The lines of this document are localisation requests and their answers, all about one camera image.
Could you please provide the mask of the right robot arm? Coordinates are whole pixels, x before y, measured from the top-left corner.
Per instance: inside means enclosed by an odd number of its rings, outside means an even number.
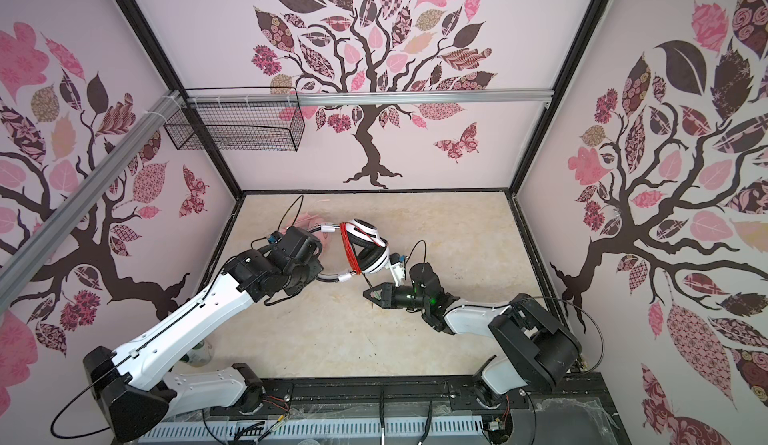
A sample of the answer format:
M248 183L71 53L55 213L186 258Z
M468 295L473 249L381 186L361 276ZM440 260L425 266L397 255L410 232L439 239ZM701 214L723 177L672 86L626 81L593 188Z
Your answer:
M447 292L428 263L414 265L407 284L384 282L363 296L381 309L415 312L436 332L495 340L503 354L473 375L473 394L488 408L513 390L554 391L582 351L537 298L520 293L504 303L470 302Z

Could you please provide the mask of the aluminium rail left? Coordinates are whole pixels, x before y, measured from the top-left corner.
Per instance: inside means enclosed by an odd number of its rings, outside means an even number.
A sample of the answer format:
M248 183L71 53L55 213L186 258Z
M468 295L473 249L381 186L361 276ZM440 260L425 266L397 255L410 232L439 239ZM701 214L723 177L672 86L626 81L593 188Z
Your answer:
M152 135L181 110L184 100L177 90L169 90L141 115L138 123L119 141L116 148L96 166L66 198L38 232L15 252L1 270L1 310L6 311L30 283L45 261L70 235L91 206L106 192L131 158Z

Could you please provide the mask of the aluminium rail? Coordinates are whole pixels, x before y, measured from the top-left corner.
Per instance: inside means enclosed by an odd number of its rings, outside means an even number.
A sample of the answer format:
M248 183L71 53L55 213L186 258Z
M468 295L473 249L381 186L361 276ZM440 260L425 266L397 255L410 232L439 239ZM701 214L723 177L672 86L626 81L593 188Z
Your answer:
M350 93L281 93L272 94L251 89L249 94L225 93L224 90L203 89L198 94L187 91L186 102L194 106L214 106L235 103L253 105L272 103L295 106L344 106L379 104L421 104L421 103L495 103L495 102L542 102L550 103L554 91L551 89L512 88L478 90L439 91L395 91L395 92L350 92Z
M96 166L66 198L38 232L15 252L1 270L1 310L6 311L30 283L45 261L70 235L91 206L106 192L131 158L152 135L181 110L184 100L177 90L169 90L141 115L138 123L119 141L116 148Z

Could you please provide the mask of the green drink can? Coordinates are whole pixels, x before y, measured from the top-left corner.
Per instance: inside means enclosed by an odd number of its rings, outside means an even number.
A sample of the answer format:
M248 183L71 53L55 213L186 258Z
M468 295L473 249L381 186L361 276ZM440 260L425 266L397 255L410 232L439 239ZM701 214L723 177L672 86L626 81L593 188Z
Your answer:
M203 367L211 362L213 347L207 340L198 342L191 350L180 359L181 362L192 367Z

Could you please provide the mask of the white black headphones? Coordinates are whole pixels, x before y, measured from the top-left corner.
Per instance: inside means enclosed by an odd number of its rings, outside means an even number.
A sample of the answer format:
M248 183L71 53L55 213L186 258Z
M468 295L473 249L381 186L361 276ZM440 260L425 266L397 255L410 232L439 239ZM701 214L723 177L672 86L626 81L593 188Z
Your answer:
M319 274L322 283L346 282L355 276L367 276L389 268L390 249L378 229L361 219L353 219L335 225L324 225L313 230L338 233L342 240L349 270L337 274Z

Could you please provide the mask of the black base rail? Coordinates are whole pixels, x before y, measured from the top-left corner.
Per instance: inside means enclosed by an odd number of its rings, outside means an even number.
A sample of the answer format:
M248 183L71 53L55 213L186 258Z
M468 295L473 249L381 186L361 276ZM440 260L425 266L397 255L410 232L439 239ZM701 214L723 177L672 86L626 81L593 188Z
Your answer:
M569 375L552 392L518 389L481 405L473 376L264 378L251 414L210 407L164 422L424 417L415 444L627 444L618 410L596 372Z

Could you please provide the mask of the pink headphones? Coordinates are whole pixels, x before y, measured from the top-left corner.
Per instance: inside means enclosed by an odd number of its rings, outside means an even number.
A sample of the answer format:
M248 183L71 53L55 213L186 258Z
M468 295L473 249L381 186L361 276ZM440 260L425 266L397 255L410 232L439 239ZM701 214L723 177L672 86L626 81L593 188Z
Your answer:
M322 214L307 210L301 211L294 222L294 226L305 230L313 230L315 228L330 224L331 222L327 220ZM329 232L315 231L313 235L320 240L323 246L328 244L330 235Z

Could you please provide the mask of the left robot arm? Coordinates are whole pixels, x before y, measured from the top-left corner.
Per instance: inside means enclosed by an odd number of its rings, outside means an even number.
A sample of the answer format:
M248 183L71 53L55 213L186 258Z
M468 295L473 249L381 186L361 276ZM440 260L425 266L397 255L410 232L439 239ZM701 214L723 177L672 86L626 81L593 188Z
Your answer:
M115 439L140 438L162 420L198 409L256 412L265 394L249 366L180 375L173 366L220 325L283 291L293 297L323 267L321 241L289 227L277 241L230 259L198 295L139 337L110 350L98 346L83 359L93 398Z

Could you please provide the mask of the aluminium rail back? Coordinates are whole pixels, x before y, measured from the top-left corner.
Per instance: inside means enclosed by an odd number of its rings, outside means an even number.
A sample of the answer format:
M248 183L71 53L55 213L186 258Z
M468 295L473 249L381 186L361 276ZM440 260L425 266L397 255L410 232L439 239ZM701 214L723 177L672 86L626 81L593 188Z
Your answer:
M421 103L495 103L495 102L542 102L550 103L554 91L551 89L512 88L478 90L439 91L395 91L395 92L350 92L350 93L281 93L272 94L251 89L249 94L225 93L224 90L203 89L198 94L187 91L186 102L194 106L214 106L235 103L253 105L272 103L295 106L344 106L379 104L421 104Z

